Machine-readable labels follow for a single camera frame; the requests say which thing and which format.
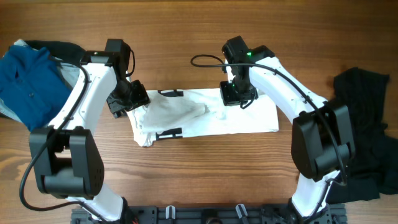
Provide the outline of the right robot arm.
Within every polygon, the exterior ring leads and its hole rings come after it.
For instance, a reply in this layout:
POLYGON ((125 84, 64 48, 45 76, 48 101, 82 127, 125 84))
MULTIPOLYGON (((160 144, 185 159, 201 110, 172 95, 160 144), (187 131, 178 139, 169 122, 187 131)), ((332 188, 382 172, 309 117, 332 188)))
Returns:
POLYGON ((348 107, 326 100, 294 78, 275 53, 243 41, 221 49, 223 70, 233 76, 222 89, 226 106, 248 107, 263 91, 292 124, 291 155, 299 171, 290 203, 301 222, 318 218, 333 185, 346 186, 346 167, 356 154, 348 107))

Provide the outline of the folded blue shirt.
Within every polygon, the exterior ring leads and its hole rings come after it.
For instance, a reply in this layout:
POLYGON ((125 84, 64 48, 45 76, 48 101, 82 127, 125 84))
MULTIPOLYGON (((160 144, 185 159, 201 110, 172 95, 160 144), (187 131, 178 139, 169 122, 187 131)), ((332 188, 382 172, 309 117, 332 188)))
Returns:
POLYGON ((49 55, 13 45, 1 59, 1 99, 29 131, 56 117, 71 93, 49 55))

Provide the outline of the folded black garment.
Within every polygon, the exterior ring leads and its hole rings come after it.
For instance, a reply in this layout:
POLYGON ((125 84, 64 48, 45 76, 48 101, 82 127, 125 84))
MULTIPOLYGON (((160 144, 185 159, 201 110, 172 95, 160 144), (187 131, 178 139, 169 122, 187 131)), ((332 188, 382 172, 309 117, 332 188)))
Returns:
POLYGON ((54 57, 72 64, 80 63, 86 52, 85 49, 71 42, 26 40, 25 43, 37 50, 45 47, 54 57))

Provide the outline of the black printed t-shirt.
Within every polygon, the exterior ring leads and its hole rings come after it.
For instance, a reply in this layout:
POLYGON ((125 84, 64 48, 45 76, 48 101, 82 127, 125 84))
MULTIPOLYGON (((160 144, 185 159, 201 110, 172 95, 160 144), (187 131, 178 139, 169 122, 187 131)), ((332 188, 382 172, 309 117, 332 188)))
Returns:
POLYGON ((350 68, 334 78, 336 98, 349 110, 356 155, 348 183, 333 184, 329 204, 369 201, 397 193, 397 139, 385 134, 384 100, 389 75, 350 68))

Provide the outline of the white t-shirt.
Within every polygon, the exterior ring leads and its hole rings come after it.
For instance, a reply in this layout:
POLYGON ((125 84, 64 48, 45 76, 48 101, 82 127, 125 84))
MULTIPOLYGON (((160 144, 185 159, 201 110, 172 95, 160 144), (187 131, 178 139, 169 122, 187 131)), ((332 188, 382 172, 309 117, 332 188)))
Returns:
POLYGON ((164 139, 279 130, 275 103, 263 92, 246 109, 225 106, 218 88, 148 90, 150 103, 127 112, 133 140, 149 147, 164 139))

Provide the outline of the folded grey shirt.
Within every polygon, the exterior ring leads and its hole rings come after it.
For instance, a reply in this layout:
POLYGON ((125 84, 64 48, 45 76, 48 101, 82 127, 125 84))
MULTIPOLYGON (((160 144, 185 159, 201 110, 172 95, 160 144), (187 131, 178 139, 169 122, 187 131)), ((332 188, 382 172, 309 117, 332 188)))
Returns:
MULTIPOLYGON (((30 47, 25 43, 25 40, 22 39, 18 39, 13 43, 13 45, 28 47, 30 49, 33 49, 32 47, 30 47)), ((61 78, 64 84, 71 90, 75 86, 78 80, 79 69, 76 66, 67 63, 58 64, 57 69, 58 69, 58 76, 61 78)))

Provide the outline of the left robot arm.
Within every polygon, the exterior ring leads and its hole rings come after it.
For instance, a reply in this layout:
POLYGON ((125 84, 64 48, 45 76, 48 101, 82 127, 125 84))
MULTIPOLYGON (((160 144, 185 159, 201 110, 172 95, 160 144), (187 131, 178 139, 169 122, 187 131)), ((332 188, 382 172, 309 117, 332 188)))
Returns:
POLYGON ((131 111, 149 103, 140 81, 127 80, 132 50, 87 51, 76 64, 80 77, 61 111, 46 128, 29 138, 32 160, 22 177, 19 198, 29 210, 47 212, 79 206, 95 223, 138 223, 126 199, 104 183, 104 164, 93 138, 101 107, 113 113, 131 111), (42 194, 64 202, 36 207, 25 198, 30 172, 42 194))

